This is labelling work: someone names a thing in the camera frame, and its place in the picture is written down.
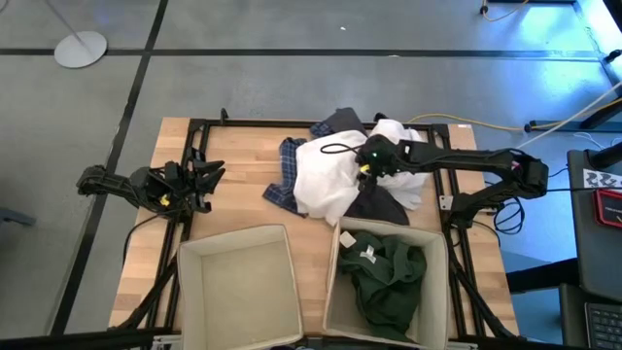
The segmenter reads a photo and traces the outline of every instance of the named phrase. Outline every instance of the white lamp base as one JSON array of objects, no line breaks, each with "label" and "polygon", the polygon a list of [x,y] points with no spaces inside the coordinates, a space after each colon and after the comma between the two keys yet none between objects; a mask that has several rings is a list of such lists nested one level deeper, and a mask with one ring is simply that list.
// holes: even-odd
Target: white lamp base
[{"label": "white lamp base", "polygon": [[63,67],[87,67],[99,60],[108,48],[106,38],[97,32],[84,31],[76,35],[80,40],[73,34],[69,35],[54,50],[54,59]]}]

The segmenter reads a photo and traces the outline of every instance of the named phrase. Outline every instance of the pile of clothes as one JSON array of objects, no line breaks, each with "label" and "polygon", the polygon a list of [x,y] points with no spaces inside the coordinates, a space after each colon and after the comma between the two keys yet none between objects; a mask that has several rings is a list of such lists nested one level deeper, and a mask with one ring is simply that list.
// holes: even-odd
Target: pile of clothes
[{"label": "pile of clothes", "polygon": [[311,126],[312,141],[287,138],[280,146],[282,184],[270,184],[263,197],[301,216],[325,218],[334,226],[343,216],[409,225],[405,210],[421,203],[427,174],[399,173],[378,178],[376,187],[359,190],[359,165],[354,152],[325,154],[329,144],[357,147],[368,136],[382,134],[392,142],[422,141],[416,130],[400,122],[380,120],[367,135],[352,108],[338,109],[323,122]]}]

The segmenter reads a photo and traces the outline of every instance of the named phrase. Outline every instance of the wooden table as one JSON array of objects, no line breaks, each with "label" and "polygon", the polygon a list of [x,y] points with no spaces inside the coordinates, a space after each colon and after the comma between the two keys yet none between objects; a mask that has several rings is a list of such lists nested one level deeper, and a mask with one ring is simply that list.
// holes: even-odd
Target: wooden table
[{"label": "wooden table", "polygon": [[[189,121],[186,118],[163,119],[151,167],[160,167],[171,159],[181,160]],[[473,131],[469,125],[452,124],[449,129],[453,149],[475,149]],[[324,220],[302,219],[261,196],[268,184],[281,182],[278,149],[286,137],[311,139],[308,130],[304,128],[216,126],[210,129],[207,158],[224,160],[226,173],[216,192],[209,197],[213,211],[206,215],[194,215],[190,239],[256,225],[285,225],[291,242],[304,331],[307,334],[321,334],[332,229]],[[484,187],[481,173],[457,173],[462,192],[473,193]],[[416,228],[440,231],[432,176],[425,184],[422,199],[424,204],[419,209],[407,210],[410,224]],[[141,209],[136,222],[152,215]],[[492,219],[486,215],[478,215],[476,220],[492,225]],[[124,321],[152,287],[165,227],[165,220],[156,219],[134,231],[110,318],[111,326]],[[469,229],[468,237],[480,294],[505,326],[517,334],[518,327],[497,238],[492,232],[479,226]],[[157,325],[163,324],[167,301],[168,287],[160,299]],[[470,303],[464,290],[462,301],[467,332],[474,333]],[[181,300],[176,328],[180,327],[182,305]],[[455,335],[455,323],[452,321],[450,337]]]}]

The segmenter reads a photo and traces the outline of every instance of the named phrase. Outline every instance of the green shirt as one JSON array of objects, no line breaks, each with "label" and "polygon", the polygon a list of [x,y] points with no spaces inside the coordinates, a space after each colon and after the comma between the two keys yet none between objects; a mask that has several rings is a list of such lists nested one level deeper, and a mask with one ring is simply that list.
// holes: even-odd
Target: green shirt
[{"label": "green shirt", "polygon": [[[337,266],[352,275],[357,307],[375,336],[412,342],[404,334],[419,304],[426,257],[421,248],[409,246],[397,236],[353,234],[350,248],[341,247]],[[373,248],[372,262],[362,252]]]}]

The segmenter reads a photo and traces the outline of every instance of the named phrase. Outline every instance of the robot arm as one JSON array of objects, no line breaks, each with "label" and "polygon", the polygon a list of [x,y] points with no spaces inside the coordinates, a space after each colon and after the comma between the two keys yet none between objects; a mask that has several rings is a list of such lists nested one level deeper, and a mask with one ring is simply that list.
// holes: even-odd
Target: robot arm
[{"label": "robot arm", "polygon": [[209,213],[212,207],[203,197],[214,192],[225,174],[225,162],[205,162],[205,156],[195,149],[192,154],[190,169],[168,161],[161,168],[141,167],[129,178],[108,174],[102,165],[90,166],[78,180],[78,194],[113,194],[168,218],[180,212]]},{"label": "robot arm", "polygon": [[501,181],[475,193],[455,195],[449,206],[449,222],[456,228],[470,228],[477,212],[501,210],[514,197],[537,198],[546,194],[548,166],[522,151],[445,150],[427,142],[400,140],[394,144],[383,135],[373,135],[358,150],[361,186],[374,186],[380,176],[399,172],[433,172],[438,169],[485,171]]}]

